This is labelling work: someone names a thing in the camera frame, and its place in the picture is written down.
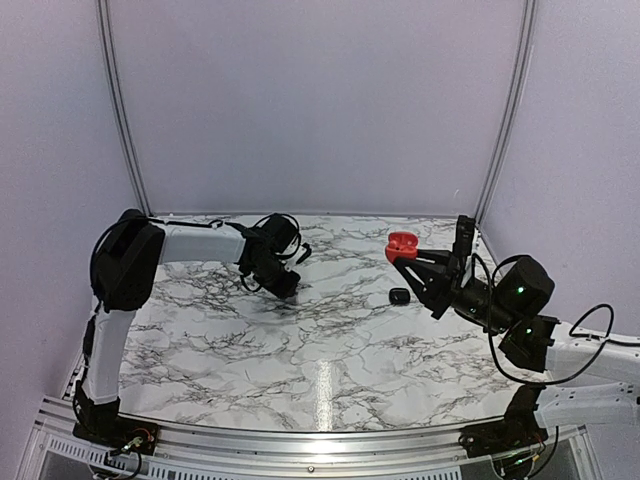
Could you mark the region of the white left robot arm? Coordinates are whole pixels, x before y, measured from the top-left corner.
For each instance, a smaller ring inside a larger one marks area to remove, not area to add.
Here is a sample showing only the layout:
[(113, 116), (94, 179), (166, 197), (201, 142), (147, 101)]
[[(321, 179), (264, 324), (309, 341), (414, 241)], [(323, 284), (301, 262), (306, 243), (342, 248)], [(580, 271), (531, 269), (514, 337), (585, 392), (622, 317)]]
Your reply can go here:
[(299, 275), (286, 263), (303, 247), (298, 221), (273, 213), (251, 226), (225, 220), (194, 223), (125, 211), (96, 241), (89, 280), (97, 305), (83, 338), (84, 370), (76, 381), (79, 424), (106, 445), (125, 438), (119, 416), (119, 375), (126, 338), (136, 313), (148, 302), (159, 266), (220, 262), (237, 267), (240, 281), (278, 299), (296, 293)]

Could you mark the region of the red round charging case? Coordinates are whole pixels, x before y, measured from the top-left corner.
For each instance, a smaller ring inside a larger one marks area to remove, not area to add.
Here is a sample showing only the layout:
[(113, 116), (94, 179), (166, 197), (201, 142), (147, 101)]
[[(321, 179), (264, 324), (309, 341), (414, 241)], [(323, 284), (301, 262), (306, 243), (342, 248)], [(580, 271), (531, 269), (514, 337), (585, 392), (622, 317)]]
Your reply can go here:
[(416, 260), (418, 257), (418, 244), (418, 237), (411, 232), (392, 232), (388, 235), (385, 256), (391, 264), (397, 259)]

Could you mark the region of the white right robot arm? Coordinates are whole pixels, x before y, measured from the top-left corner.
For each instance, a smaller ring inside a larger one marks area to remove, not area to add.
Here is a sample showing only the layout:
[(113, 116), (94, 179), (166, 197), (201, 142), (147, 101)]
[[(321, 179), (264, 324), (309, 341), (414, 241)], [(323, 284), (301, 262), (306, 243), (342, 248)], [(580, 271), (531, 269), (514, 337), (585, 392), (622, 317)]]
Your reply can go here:
[(477, 254), (396, 241), (385, 254), (434, 318), (451, 309), (482, 328), (494, 361), (505, 358), (518, 369), (548, 374), (546, 381), (506, 376), (520, 387), (514, 411), (495, 428), (502, 446), (519, 446), (535, 425), (639, 423), (639, 343), (542, 314), (554, 283), (532, 257), (509, 258), (510, 270), (497, 280), (476, 278)]

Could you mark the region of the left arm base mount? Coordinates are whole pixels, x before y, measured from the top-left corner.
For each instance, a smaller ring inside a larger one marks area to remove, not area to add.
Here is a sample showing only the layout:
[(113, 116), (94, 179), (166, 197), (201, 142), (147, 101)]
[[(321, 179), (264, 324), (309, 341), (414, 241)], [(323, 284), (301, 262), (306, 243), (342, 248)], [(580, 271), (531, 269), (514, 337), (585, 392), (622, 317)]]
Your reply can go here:
[(74, 399), (72, 408), (76, 438), (109, 447), (114, 454), (155, 452), (159, 435), (156, 423), (121, 416), (115, 402), (95, 406)]

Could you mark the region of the black earbud charging case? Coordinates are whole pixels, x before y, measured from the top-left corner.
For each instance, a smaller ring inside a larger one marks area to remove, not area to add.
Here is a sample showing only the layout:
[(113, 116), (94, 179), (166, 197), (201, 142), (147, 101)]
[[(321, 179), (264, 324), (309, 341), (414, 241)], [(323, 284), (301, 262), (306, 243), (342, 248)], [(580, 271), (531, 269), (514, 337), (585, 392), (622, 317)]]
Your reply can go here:
[(411, 294), (406, 288), (394, 287), (389, 290), (388, 299), (392, 305), (407, 305), (411, 301)]

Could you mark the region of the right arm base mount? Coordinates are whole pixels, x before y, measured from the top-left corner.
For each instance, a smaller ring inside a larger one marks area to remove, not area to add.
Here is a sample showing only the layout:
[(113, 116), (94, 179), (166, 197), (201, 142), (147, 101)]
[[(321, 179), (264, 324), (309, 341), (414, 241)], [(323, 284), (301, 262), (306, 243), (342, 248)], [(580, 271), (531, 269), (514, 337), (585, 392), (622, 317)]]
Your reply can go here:
[(499, 420), (463, 427), (458, 438), (469, 458), (494, 455), (542, 443), (549, 438), (534, 417), (543, 387), (521, 386)]

